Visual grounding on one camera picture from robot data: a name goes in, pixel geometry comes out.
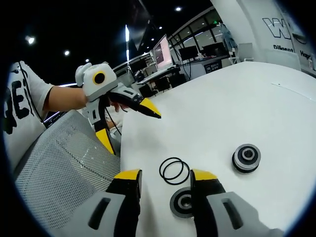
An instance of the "o-ring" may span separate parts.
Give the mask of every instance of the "o-ring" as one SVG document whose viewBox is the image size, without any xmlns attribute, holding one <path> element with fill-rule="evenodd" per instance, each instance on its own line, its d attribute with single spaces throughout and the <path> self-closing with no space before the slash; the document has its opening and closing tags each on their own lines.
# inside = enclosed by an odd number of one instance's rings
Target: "o-ring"
<svg viewBox="0 0 316 237">
<path fill-rule="evenodd" d="M 176 159 L 176 161 L 173 161 L 173 162 L 169 163 L 168 165 L 166 165 L 166 167 L 163 169 L 163 172 L 161 173 L 161 168 L 162 168 L 163 164 L 164 164 L 166 161 L 170 160 L 170 159 Z M 167 168 L 168 168 L 170 165 L 172 165 L 172 164 L 174 164 L 174 163 L 181 163 L 181 165 L 182 165 L 181 171 L 179 172 L 179 174 L 177 174 L 176 176 L 174 176 L 174 177 L 172 177 L 172 178 L 166 178 L 166 177 L 164 176 L 165 171 L 167 170 Z M 184 165 L 185 165 L 186 168 L 188 169 L 188 175 L 186 176 L 186 178 L 185 178 L 184 180 L 182 180 L 181 182 L 178 182 L 178 183 L 171 183 L 171 182 L 169 182 L 168 180 L 176 179 L 176 178 L 178 178 L 178 177 L 182 174 L 183 166 L 184 166 Z M 171 158 L 166 159 L 166 160 L 160 165 L 160 167 L 159 167 L 159 174 L 160 174 L 160 176 L 164 179 L 164 181 L 165 181 L 166 183 L 168 183 L 168 184 L 170 184 L 170 185 L 179 185 L 179 184 L 184 183 L 184 182 L 189 178 L 189 176 L 190 176 L 190 168 L 189 168 L 188 164 L 186 164 L 186 163 L 185 163 L 184 161 L 182 161 L 180 158 L 171 157 Z"/>
</svg>

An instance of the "white t-shirt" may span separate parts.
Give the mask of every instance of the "white t-shirt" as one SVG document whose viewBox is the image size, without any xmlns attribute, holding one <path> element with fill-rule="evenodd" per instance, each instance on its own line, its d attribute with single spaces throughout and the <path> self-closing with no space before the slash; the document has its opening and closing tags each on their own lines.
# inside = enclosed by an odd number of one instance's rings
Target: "white t-shirt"
<svg viewBox="0 0 316 237">
<path fill-rule="evenodd" d="M 12 169 L 15 169 L 26 150 L 45 131 L 39 116 L 42 119 L 46 116 L 43 105 L 53 87 L 40 79 L 23 61 L 20 63 L 26 82 L 19 64 L 13 64 L 4 102 L 3 134 Z"/>
</svg>

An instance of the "window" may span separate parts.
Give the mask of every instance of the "window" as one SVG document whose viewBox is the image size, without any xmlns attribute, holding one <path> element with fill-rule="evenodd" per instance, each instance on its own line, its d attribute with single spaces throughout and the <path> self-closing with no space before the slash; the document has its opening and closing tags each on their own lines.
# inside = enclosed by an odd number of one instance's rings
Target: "window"
<svg viewBox="0 0 316 237">
<path fill-rule="evenodd" d="M 222 42 L 223 41 L 223 34 L 221 33 L 221 30 L 220 30 L 219 26 L 213 28 L 212 32 L 213 32 L 217 42 Z"/>
<path fill-rule="evenodd" d="M 176 55 L 176 52 L 175 52 L 174 48 L 170 48 L 170 53 L 171 53 L 171 57 L 173 58 L 173 60 L 175 62 L 178 62 L 179 59 L 177 58 L 177 55 Z"/>
<path fill-rule="evenodd" d="M 215 43 L 214 39 L 212 37 L 212 34 L 209 30 L 201 32 L 195 36 L 196 36 L 196 40 L 197 40 L 197 43 L 199 45 L 199 48 L 201 50 L 203 49 L 204 46 Z"/>
<path fill-rule="evenodd" d="M 190 37 L 183 41 L 184 47 L 196 46 L 196 42 L 194 41 L 193 37 Z"/>
<path fill-rule="evenodd" d="M 178 43 L 180 43 L 180 38 L 178 35 L 175 35 L 174 37 L 171 38 L 171 42 L 173 43 L 173 45 L 176 45 Z"/>
<path fill-rule="evenodd" d="M 202 17 L 202 18 L 196 20 L 195 22 L 191 23 L 190 27 L 191 27 L 193 32 L 197 32 L 200 29 L 207 27 L 207 23 L 204 20 L 204 18 Z"/>
<path fill-rule="evenodd" d="M 175 49 L 173 50 L 173 51 L 175 51 L 175 52 L 173 52 L 173 53 L 174 53 L 174 54 L 177 54 L 178 57 L 179 57 L 179 59 L 180 59 L 180 61 L 181 61 L 181 55 L 180 55 L 180 52 L 179 52 L 179 49 L 180 49 L 180 48 L 182 48 L 182 47 L 180 47 L 179 45 L 175 46 Z"/>
<path fill-rule="evenodd" d="M 191 32 L 188 27 L 184 28 L 180 33 L 179 36 L 184 41 L 187 37 L 191 35 Z"/>
<path fill-rule="evenodd" d="M 211 26 L 212 25 L 215 26 L 221 21 L 221 17 L 218 15 L 217 11 L 215 10 L 207 13 L 205 17 Z"/>
</svg>

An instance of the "cable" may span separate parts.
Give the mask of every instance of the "cable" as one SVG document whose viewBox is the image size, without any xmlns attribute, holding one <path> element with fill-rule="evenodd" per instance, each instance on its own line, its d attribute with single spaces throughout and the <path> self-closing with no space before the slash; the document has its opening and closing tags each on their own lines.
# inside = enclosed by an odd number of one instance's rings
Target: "cable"
<svg viewBox="0 0 316 237">
<path fill-rule="evenodd" d="M 173 161 L 173 162 L 169 163 L 168 165 L 166 165 L 166 167 L 163 169 L 163 172 L 161 173 L 161 168 L 162 168 L 163 164 L 165 164 L 168 160 L 171 160 L 171 159 L 176 159 L 176 161 Z M 175 163 L 181 163 L 182 167 L 181 167 L 180 172 L 179 172 L 176 176 L 174 176 L 174 177 L 166 178 L 164 174 L 165 174 L 167 168 L 168 168 L 170 165 L 175 164 Z M 178 177 L 182 174 L 182 171 L 183 171 L 183 167 L 184 167 L 184 166 L 188 169 L 188 175 L 186 176 L 186 178 L 185 178 L 184 180 L 178 182 L 178 183 L 171 183 L 171 182 L 169 182 L 169 180 L 174 180 L 174 179 L 178 178 Z M 171 157 L 171 158 L 165 159 L 165 160 L 161 163 L 161 165 L 160 165 L 160 167 L 159 167 L 159 174 L 160 174 L 161 178 L 163 178 L 163 180 L 164 180 L 166 183 L 168 183 L 168 184 L 170 184 L 170 185 L 179 185 L 179 184 L 183 184 L 183 183 L 189 178 L 189 175 L 190 175 L 190 168 L 189 168 L 188 164 L 186 164 L 186 163 L 185 163 L 184 161 L 182 161 L 180 158 Z"/>
<path fill-rule="evenodd" d="M 175 51 L 176 54 L 181 58 L 183 70 L 184 70 L 184 72 L 186 73 L 186 75 L 188 76 L 189 80 L 191 80 L 191 62 L 190 62 L 190 60 L 189 60 L 189 63 L 190 63 L 190 76 L 189 76 L 189 74 L 187 73 L 187 71 L 184 69 L 184 63 L 183 63 L 183 60 L 182 60 L 182 57 L 181 57 L 180 53 L 177 52 L 176 48 L 174 48 L 174 51 Z"/>
<path fill-rule="evenodd" d="M 151 84 L 151 83 L 149 83 L 149 85 L 150 85 L 150 87 L 151 87 L 151 89 L 152 89 L 152 91 L 153 91 L 153 93 L 154 93 L 154 96 L 156 97 L 156 93 L 154 92 L 154 89 L 153 89 L 152 84 Z"/>
<path fill-rule="evenodd" d="M 175 40 L 177 41 L 177 43 L 179 44 L 179 47 L 180 47 L 180 48 L 183 48 L 183 47 L 181 47 L 180 42 L 179 42 L 176 38 L 174 38 L 174 39 L 175 39 Z M 191 75 L 191 70 L 192 70 L 191 61 L 189 60 L 189 65 L 190 65 L 190 76 L 189 76 L 188 73 L 186 72 L 186 70 L 184 69 L 183 60 L 182 60 L 182 57 L 181 57 L 180 53 L 178 53 L 175 48 L 174 48 L 174 51 L 178 54 L 178 56 L 180 56 L 181 61 L 182 61 L 183 70 L 184 70 L 184 72 L 187 74 L 189 80 L 191 80 L 191 76 L 192 76 L 192 75 Z"/>
<path fill-rule="evenodd" d="M 118 127 L 117 127 L 117 125 L 116 125 L 115 122 L 113 121 L 113 119 L 112 119 L 112 117 L 111 117 L 111 115 L 110 115 L 110 113 L 109 113 L 107 107 L 105 107 L 105 110 L 107 111 L 107 113 L 108 113 L 108 115 L 109 115 L 109 117 L 110 117 L 112 123 L 114 124 L 115 128 L 117 129 L 118 133 L 122 136 L 121 132 L 119 131 L 119 129 L 118 129 Z"/>
</svg>

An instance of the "white table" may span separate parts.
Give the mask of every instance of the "white table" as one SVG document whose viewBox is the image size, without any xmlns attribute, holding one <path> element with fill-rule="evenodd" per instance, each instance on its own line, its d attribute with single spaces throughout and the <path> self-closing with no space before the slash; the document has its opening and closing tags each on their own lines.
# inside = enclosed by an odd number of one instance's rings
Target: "white table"
<svg viewBox="0 0 316 237">
<path fill-rule="evenodd" d="M 121 168 L 143 170 L 137 236 L 196 236 L 192 219 L 175 217 L 171 196 L 180 188 L 160 178 L 159 165 L 179 157 L 218 176 L 254 206 L 269 228 L 287 231 L 308 204 L 316 183 L 316 79 L 279 65 L 243 62 L 152 100 L 161 119 L 130 112 L 124 118 Z M 261 151 L 250 174 L 232 168 L 244 143 Z M 178 166 L 168 169 L 176 174 Z"/>
</svg>

